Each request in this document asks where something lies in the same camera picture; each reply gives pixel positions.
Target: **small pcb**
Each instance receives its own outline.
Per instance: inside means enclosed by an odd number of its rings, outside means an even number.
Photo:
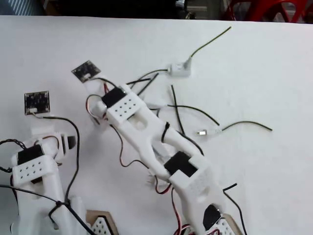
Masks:
[[[97,68],[90,60],[86,61],[76,69],[72,70],[72,73],[81,81],[86,82],[88,79],[96,76],[101,70]]]
[[[24,95],[25,115],[50,112],[49,91],[26,93]]]

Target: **green wire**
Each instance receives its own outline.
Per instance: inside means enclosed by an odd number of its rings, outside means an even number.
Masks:
[[[201,50],[202,48],[204,48],[206,45],[210,44],[211,42],[213,42],[215,39],[218,39],[219,37],[221,37],[223,34],[225,34],[227,31],[229,31],[231,29],[231,26],[228,27],[224,32],[220,33],[219,35],[217,35],[215,38],[213,38],[211,41],[207,42],[206,44],[202,45],[201,47],[199,47],[198,49],[196,49],[190,57],[193,57],[199,50]]]

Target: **wire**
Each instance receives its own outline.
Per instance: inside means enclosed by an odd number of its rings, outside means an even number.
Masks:
[[[156,179],[155,190],[156,190],[157,194],[166,194],[166,193],[170,190],[172,184],[169,184],[169,185],[166,187],[165,190],[159,191],[159,190],[158,190],[158,179],[157,179],[157,176],[156,176],[156,175],[155,175],[155,179]]]
[[[180,235],[181,234],[181,230],[182,230],[182,226],[181,226],[181,218],[180,215],[176,209],[175,206],[175,202],[174,202],[174,188],[172,188],[172,192],[171,192],[171,197],[172,197],[172,205],[173,205],[173,209],[176,215],[176,219],[177,219],[177,224],[178,224],[178,228],[177,228],[177,234]]]
[[[3,141],[0,141],[0,145],[4,144],[4,143],[16,143],[19,147],[21,147],[22,149],[26,149],[26,146],[23,142],[21,141],[18,141],[16,139],[6,139],[6,140],[3,140]]]
[[[3,141],[0,141],[0,145],[2,145],[4,143],[15,143],[19,147],[21,147],[22,149],[26,149],[25,144],[23,142],[21,142],[21,141],[16,140],[16,139],[6,139],[6,140],[3,140]],[[12,172],[12,168],[10,168],[10,167],[8,169],[5,169],[5,168],[0,166],[0,170],[3,171],[3,172],[6,172],[6,173],[11,173]]]
[[[187,106],[187,105],[170,105],[170,104],[168,104],[167,106],[174,107],[174,108],[176,108],[176,107],[178,107],[178,108],[188,108],[188,109],[193,109],[193,110],[199,111],[199,112],[203,113],[204,115],[206,115],[209,119],[214,121],[218,126],[220,125],[214,118],[212,118],[209,114],[207,114],[205,111],[203,111],[201,109],[198,109],[198,108],[195,108],[195,107],[192,107],[192,106]]]
[[[0,170],[4,171],[5,173],[12,173],[12,168],[8,167],[8,169],[3,168],[0,166]]]
[[[158,114],[160,112],[161,109],[158,109],[157,113],[156,113],[156,116],[158,117]],[[168,128],[170,127],[170,124],[168,122],[166,122],[165,124],[165,128],[164,128],[164,131],[162,133],[162,136],[161,136],[161,142],[163,143],[164,142],[164,137],[165,137],[165,134],[168,130]],[[183,134],[182,132],[179,132],[177,131],[182,137],[184,137],[186,140],[190,141],[195,147],[197,147],[197,149],[200,151],[200,153],[204,156],[204,153],[203,153],[203,150],[201,149],[201,147],[191,138],[189,138],[188,136],[186,136],[185,134]]]
[[[46,199],[49,199],[49,200],[55,202],[58,207],[64,205],[64,206],[69,210],[69,212],[71,212],[71,214],[76,218],[76,220],[84,227],[84,229],[86,229],[86,231],[87,231],[89,234],[91,234],[91,235],[96,235],[96,234],[87,226],[87,224],[79,217],[79,215],[73,210],[73,208],[70,206],[69,203],[64,203],[64,202],[61,202],[61,201],[56,201],[56,200],[52,199],[51,197],[48,197],[48,196],[45,196],[45,195],[42,195],[42,194],[39,194],[39,193],[36,193],[36,192],[32,192],[32,191],[29,191],[29,190],[25,190],[25,189],[22,189],[22,188],[16,188],[16,187],[9,186],[9,185],[0,185],[0,188],[10,188],[10,189],[12,189],[12,190],[21,191],[21,192],[25,192],[25,193],[29,193],[29,194],[33,194],[33,195],[36,195],[36,196],[39,196],[39,197],[44,197],[44,198],[46,198]]]
[[[43,119],[56,119],[56,120],[64,120],[64,121],[67,121],[69,122],[74,128],[75,128],[75,131],[76,131],[76,134],[77,134],[77,150],[76,150],[76,170],[75,170],[75,173],[73,175],[73,178],[71,179],[68,187],[67,187],[67,190],[65,192],[65,199],[64,201],[65,202],[68,202],[68,193],[69,193],[69,190],[72,186],[72,184],[74,183],[74,180],[76,179],[76,176],[77,176],[77,173],[78,173],[78,170],[79,170],[79,149],[80,149],[80,134],[79,134],[79,130],[78,130],[78,127],[75,125],[74,122],[72,122],[71,120],[67,119],[67,118],[64,118],[64,117],[41,117],[41,116],[37,116],[36,114],[32,113],[36,118],[43,118]]]
[[[109,81],[109,80],[107,80],[106,78],[103,78],[103,77],[92,78],[92,79],[89,79],[88,81],[93,81],[93,80],[101,80],[101,81],[104,81],[104,82],[107,82],[107,83],[111,84],[115,88],[117,87],[114,83],[112,83],[111,81]]]
[[[181,233],[183,233],[183,231],[184,231],[185,229],[189,228],[189,227],[190,227],[190,224],[184,224],[184,225],[181,227]],[[176,229],[176,231],[174,232],[174,235],[178,235],[177,232],[178,232],[178,229]]]
[[[227,130],[229,127],[234,126],[234,125],[239,124],[239,123],[251,123],[251,124],[256,124],[256,125],[259,125],[259,126],[264,127],[265,129],[268,129],[269,131],[272,131],[272,130],[273,130],[273,129],[271,129],[271,128],[269,128],[269,127],[263,125],[263,124],[260,124],[260,123],[258,123],[258,122],[255,122],[255,121],[238,121],[238,122],[232,123],[232,124],[230,124],[230,125],[224,127],[224,128],[222,129],[222,131]]]
[[[44,198],[49,199],[51,201],[57,202],[56,200],[52,199],[51,197],[48,197],[48,196],[45,196],[45,195],[42,195],[42,194],[39,194],[39,193],[36,193],[36,192],[32,192],[32,191],[29,191],[29,190],[25,190],[25,189],[22,189],[22,188],[16,188],[16,187],[9,186],[9,185],[0,185],[0,188],[10,188],[12,190],[30,193],[30,194],[33,194],[33,195],[36,195],[36,196],[39,196],[39,197],[44,197]]]
[[[87,99],[86,99],[86,103],[85,103],[85,107],[86,107],[87,113],[89,113],[90,116],[92,116],[94,119],[101,119],[101,118],[97,117],[96,115],[94,115],[94,114],[89,110],[89,99],[90,99],[91,97],[93,97],[93,96],[96,96],[96,97],[98,97],[98,98],[101,99],[101,96],[98,95],[98,94],[90,94],[90,95],[88,95],[88,97],[87,97]]]
[[[212,232],[210,232],[207,235],[215,235],[215,233],[217,233],[217,235],[220,235],[220,230],[219,229],[214,229]]]
[[[110,125],[110,126],[111,126],[111,127],[113,128],[113,130],[117,133],[117,135],[118,135],[118,137],[119,137],[119,139],[120,139],[120,141],[121,141],[121,150],[120,150],[120,153],[119,153],[119,162],[120,162],[121,166],[122,166],[122,167],[129,167],[129,166],[130,166],[131,164],[133,164],[133,163],[140,163],[140,164],[142,164],[145,168],[149,169],[149,167],[148,167],[147,165],[145,165],[145,164],[144,164],[142,161],[140,161],[140,160],[133,160],[133,161],[131,161],[130,163],[128,163],[127,165],[123,164],[123,161],[122,161],[122,153],[123,153],[123,146],[124,146],[123,139],[122,139],[121,135],[119,134],[118,130],[117,130],[113,125]],[[166,187],[165,190],[159,191],[159,190],[158,190],[158,179],[157,179],[157,176],[155,176],[155,179],[156,179],[156,186],[155,186],[156,192],[157,192],[158,194],[166,194],[166,193],[169,191],[169,189],[171,188],[172,184],[169,184],[169,185]]]
[[[235,184],[233,184],[233,185],[231,185],[231,186],[229,186],[229,187],[227,187],[227,188],[224,188],[224,189],[223,189],[223,193],[224,193],[225,196],[226,196],[232,203],[234,203],[235,206],[238,208],[239,214],[240,214],[240,219],[241,219],[241,224],[242,224],[242,226],[243,226],[245,235],[247,235],[246,228],[245,228],[245,223],[244,223],[244,218],[243,218],[243,213],[242,213],[242,211],[241,211],[239,205],[226,193],[227,190],[229,190],[229,189],[231,189],[231,188],[233,188],[233,187],[235,187],[235,186],[237,186],[237,183],[235,183]]]
[[[189,138],[188,136],[184,135],[182,132],[179,132],[178,133],[183,136],[186,140],[190,141],[195,147],[197,147],[197,149],[200,151],[200,153],[204,156],[204,153],[201,149],[201,147],[191,138]]]
[[[154,75],[154,77],[147,83],[147,85],[145,85],[137,94],[137,96],[141,95],[147,88],[148,86],[151,85],[151,83],[156,79],[156,77],[158,76],[158,73]]]
[[[107,83],[103,83],[103,89],[104,89],[104,94],[107,94],[110,91],[109,88],[108,88]]]
[[[173,93],[173,99],[174,99],[174,106],[175,106],[175,111],[176,111],[176,117],[177,117],[177,121],[179,123],[179,127],[180,127],[180,131],[185,135],[185,131],[184,128],[182,126],[180,117],[179,117],[179,113],[178,113],[178,108],[177,108],[177,101],[176,101],[176,95],[175,95],[175,91],[174,91],[174,86],[171,85],[171,89],[172,89],[172,93]]]
[[[11,177],[10,177],[10,186],[11,186],[11,187],[14,187],[14,184],[13,184],[13,174],[12,174]],[[16,191],[15,191],[14,189],[12,189],[12,192],[13,192],[13,194],[14,194],[16,204],[19,206],[19,203],[18,203],[18,195],[16,194]]]
[[[140,81],[141,79],[143,79],[145,76],[151,74],[151,73],[154,73],[154,72],[167,72],[168,70],[165,70],[165,69],[162,69],[162,70],[153,70],[151,72],[148,72],[144,75],[142,75],[140,78],[137,79],[137,82]]]
[[[137,81],[132,81],[132,82],[128,82],[126,83],[126,85],[131,85],[131,84],[136,84],[137,82],[145,82],[145,81],[149,81],[151,80],[150,78],[145,78],[145,79],[141,79],[141,80],[137,80]]]
[[[213,42],[214,40],[218,39],[219,37],[221,37],[223,34],[225,34],[227,31],[229,31],[231,29],[231,26],[228,27],[225,31],[223,31],[222,33],[220,33],[219,35],[217,35],[215,38],[213,38],[212,40],[210,40],[209,42],[207,42],[206,44],[202,45],[201,47],[199,47],[198,49],[196,49],[190,57],[193,57],[199,50],[201,50],[202,48],[204,48],[206,45],[210,44],[211,42]]]
[[[113,125],[110,125],[110,127],[112,127],[113,130],[117,133],[117,135],[118,135],[118,137],[119,137],[119,139],[120,139],[120,141],[121,141],[121,150],[120,150],[120,152],[119,152],[119,162],[121,163],[121,166],[122,166],[122,167],[129,167],[129,166],[130,166],[131,164],[133,164],[133,163],[140,163],[140,164],[142,164],[144,167],[146,167],[147,169],[149,169],[148,166],[145,165],[145,164],[144,164],[142,161],[140,161],[140,160],[133,160],[133,161],[131,161],[130,163],[128,163],[127,165],[123,164],[123,161],[122,161],[122,154],[123,154],[123,148],[124,148],[123,139],[122,139],[121,135],[119,134],[118,130],[117,130]]]
[[[56,139],[56,141],[57,141],[57,148],[58,148],[58,150],[59,150],[59,147],[60,147],[59,139],[58,139],[56,136],[45,136],[45,137],[43,137],[42,139],[45,140],[45,139],[48,139],[48,138],[55,138],[55,139]],[[54,155],[53,159],[55,159],[55,157],[58,155],[58,152],[59,152],[59,151],[57,151],[57,153]]]
[[[161,142],[162,143],[164,143],[164,137],[165,137],[165,134],[166,134],[168,128],[170,128],[170,123],[166,122],[164,131],[163,131],[162,136],[161,136]]]
[[[86,223],[84,223],[84,221],[79,217],[79,215],[73,210],[73,208],[66,204],[65,207],[69,210],[69,212],[72,213],[72,215],[76,218],[76,220],[78,221],[78,223],[80,223],[84,229],[90,234],[90,235],[96,235],[88,226]]]

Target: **red chair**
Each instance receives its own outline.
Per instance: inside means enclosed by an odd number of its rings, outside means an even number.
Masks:
[[[303,19],[306,23],[313,24],[313,3],[306,10]]]
[[[245,17],[246,21],[261,21],[263,16],[266,16],[270,21],[272,21],[277,13],[281,13],[286,22],[296,23],[305,10],[307,0],[232,0],[224,14],[224,19],[236,20],[234,17],[233,7],[235,4],[241,2],[251,3]],[[284,2],[293,3],[296,7],[296,11],[292,19],[289,19],[282,6],[282,3]]]

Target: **wire connector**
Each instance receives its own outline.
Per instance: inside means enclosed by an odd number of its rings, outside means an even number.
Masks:
[[[169,73],[173,77],[189,77],[191,74],[191,61],[192,58],[189,57],[183,63],[174,63],[171,64],[169,68]]]

